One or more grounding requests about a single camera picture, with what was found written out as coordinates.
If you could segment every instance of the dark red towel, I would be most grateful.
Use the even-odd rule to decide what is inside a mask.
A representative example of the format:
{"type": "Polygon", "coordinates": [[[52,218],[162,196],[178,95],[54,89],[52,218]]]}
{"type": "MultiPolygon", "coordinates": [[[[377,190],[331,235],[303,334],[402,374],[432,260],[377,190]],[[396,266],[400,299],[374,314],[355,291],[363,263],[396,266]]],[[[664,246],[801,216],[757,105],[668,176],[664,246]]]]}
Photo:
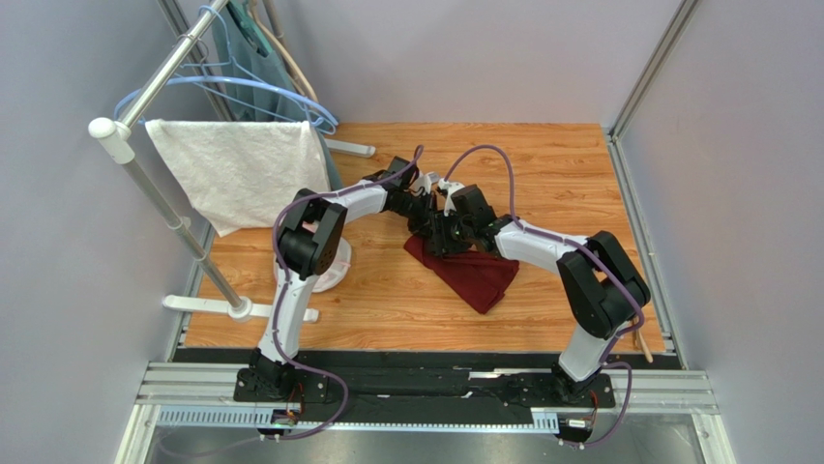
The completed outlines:
{"type": "Polygon", "coordinates": [[[449,257],[437,257],[424,252],[424,239],[412,236],[403,249],[432,269],[458,296],[473,309],[486,314],[504,298],[504,291],[513,283],[518,262],[495,258],[478,251],[466,251],[449,257]]]}

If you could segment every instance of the robotic arm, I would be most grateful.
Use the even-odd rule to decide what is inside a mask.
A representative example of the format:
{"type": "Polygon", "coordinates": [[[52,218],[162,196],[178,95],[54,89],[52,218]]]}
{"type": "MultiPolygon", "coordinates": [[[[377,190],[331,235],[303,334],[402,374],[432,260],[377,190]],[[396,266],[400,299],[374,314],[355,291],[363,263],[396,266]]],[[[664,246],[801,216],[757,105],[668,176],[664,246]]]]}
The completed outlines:
{"type": "MultiPolygon", "coordinates": [[[[367,176],[359,184],[367,186],[387,179],[407,164],[408,161],[395,158],[387,170],[367,176]]],[[[278,269],[276,302],[280,301],[280,311],[272,315],[278,315],[277,324],[270,321],[270,327],[278,328],[282,352],[289,358],[298,353],[312,287],[332,265],[343,225],[366,215],[392,211],[407,218],[409,231],[425,239],[426,252],[430,254],[459,253],[474,246],[478,251],[524,261],[559,275],[577,327],[552,370],[561,400],[581,397],[598,375],[601,359],[611,348],[616,332],[635,314],[615,285],[606,279],[598,280],[594,263],[568,242],[583,244],[598,256],[638,305],[644,306],[650,300],[650,292],[627,253],[608,232],[589,238],[569,236],[531,226],[509,215],[498,217],[477,186],[439,180],[437,191],[432,191],[435,181],[436,175],[420,176],[417,167],[413,167],[382,188],[361,188],[327,199],[312,199],[287,212],[277,231],[277,240],[291,272],[284,294],[286,272],[278,269]],[[436,194],[446,197],[443,210],[438,209],[436,194]],[[315,223],[316,231],[309,231],[304,223],[315,223]]],[[[303,189],[296,199],[311,194],[312,191],[303,189]]],[[[250,369],[239,372],[239,384],[263,385],[265,390],[286,397],[294,382],[294,372],[289,367],[267,330],[252,355],[250,369]]]]}

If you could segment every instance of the wooden table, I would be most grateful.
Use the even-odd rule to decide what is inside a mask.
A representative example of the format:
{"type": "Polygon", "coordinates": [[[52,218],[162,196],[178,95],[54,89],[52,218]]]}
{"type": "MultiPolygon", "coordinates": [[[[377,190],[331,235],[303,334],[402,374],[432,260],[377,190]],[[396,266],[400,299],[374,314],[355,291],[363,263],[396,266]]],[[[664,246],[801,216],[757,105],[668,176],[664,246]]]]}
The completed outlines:
{"type": "MultiPolygon", "coordinates": [[[[418,144],[426,151],[422,173],[446,174],[468,148],[500,146],[512,158],[517,213],[534,225],[575,235],[599,230],[615,234],[640,269],[627,214],[612,164],[596,125],[509,124],[346,124],[336,138],[373,145],[371,159],[335,156],[346,185],[386,168],[393,156],[412,159],[418,144]]],[[[466,159],[454,179],[477,184],[496,214],[508,208],[503,161],[490,151],[466,159]]],[[[276,283],[270,229],[249,229],[215,240],[212,257],[240,295],[271,304],[276,283]]],[[[481,315],[440,278],[403,250],[406,221],[390,213],[364,217],[346,226],[353,247],[352,267],[336,288],[314,294],[316,324],[304,325],[301,346],[323,349],[561,351],[575,327],[561,280],[523,264],[506,297],[481,315]]],[[[201,297],[221,298],[204,279],[201,297]]],[[[642,331],[653,352],[664,350],[651,304],[642,331]]],[[[195,314],[187,346],[256,346],[266,325],[255,318],[236,324],[225,316],[195,314]]],[[[629,339],[617,350],[634,351],[629,339]]]]}

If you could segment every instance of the white wall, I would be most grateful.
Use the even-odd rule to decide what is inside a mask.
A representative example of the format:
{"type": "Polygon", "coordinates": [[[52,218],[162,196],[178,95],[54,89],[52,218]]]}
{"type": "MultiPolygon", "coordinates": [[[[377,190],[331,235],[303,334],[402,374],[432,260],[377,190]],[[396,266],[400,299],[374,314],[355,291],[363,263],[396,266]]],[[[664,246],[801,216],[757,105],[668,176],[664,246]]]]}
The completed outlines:
{"type": "Polygon", "coordinates": [[[623,146],[738,462],[821,462],[824,4],[704,0],[623,146]]]}
{"type": "Polygon", "coordinates": [[[343,121],[608,126],[679,1],[276,3],[298,63],[343,121]]]}
{"type": "MultiPolygon", "coordinates": [[[[4,2],[0,21],[0,460],[112,462],[172,331],[161,297],[183,290],[192,260],[86,126],[142,85],[174,37],[152,1],[4,2]]],[[[212,113],[178,87],[153,114],[212,113]]],[[[135,132],[151,152],[141,162],[187,213],[135,132]]]]}

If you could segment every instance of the garment rack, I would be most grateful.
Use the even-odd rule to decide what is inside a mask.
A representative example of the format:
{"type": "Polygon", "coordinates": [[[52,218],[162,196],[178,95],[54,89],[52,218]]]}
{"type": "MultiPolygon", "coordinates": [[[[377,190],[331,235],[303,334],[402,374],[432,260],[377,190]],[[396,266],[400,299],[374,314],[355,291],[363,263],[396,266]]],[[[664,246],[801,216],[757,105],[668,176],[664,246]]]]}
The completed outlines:
{"type": "MultiPolygon", "coordinates": [[[[161,65],[155,70],[132,103],[122,112],[117,121],[109,118],[98,118],[89,123],[89,134],[97,139],[103,148],[109,153],[111,158],[126,170],[135,184],[149,199],[158,213],[165,220],[169,229],[178,236],[184,247],[192,255],[194,261],[203,271],[203,274],[212,279],[215,286],[221,292],[225,301],[204,300],[189,297],[169,295],[163,299],[163,306],[168,309],[179,311],[199,311],[228,314],[238,322],[245,322],[252,316],[269,317],[272,307],[270,304],[253,304],[247,297],[239,296],[229,284],[226,277],[221,273],[209,253],[203,249],[200,242],[191,234],[186,222],[178,216],[168,201],[163,197],[157,186],[146,175],[146,172],[137,162],[129,138],[132,136],[132,127],[137,123],[158,93],[166,85],[166,82],[175,74],[177,69],[192,55],[202,57],[202,53],[197,46],[206,31],[209,30],[217,14],[228,4],[229,0],[214,0],[209,5],[212,11],[204,11],[185,33],[180,34],[177,44],[166,56],[161,65]]],[[[176,1],[170,0],[162,2],[163,11],[173,29],[185,24],[180,7],[176,1]]],[[[221,117],[221,106],[213,101],[213,105],[221,117]]],[[[337,142],[338,150],[350,155],[360,157],[370,157],[374,153],[373,147],[356,145],[347,142],[337,142]]],[[[310,322],[316,320],[316,311],[308,311],[307,319],[310,322]]]]}

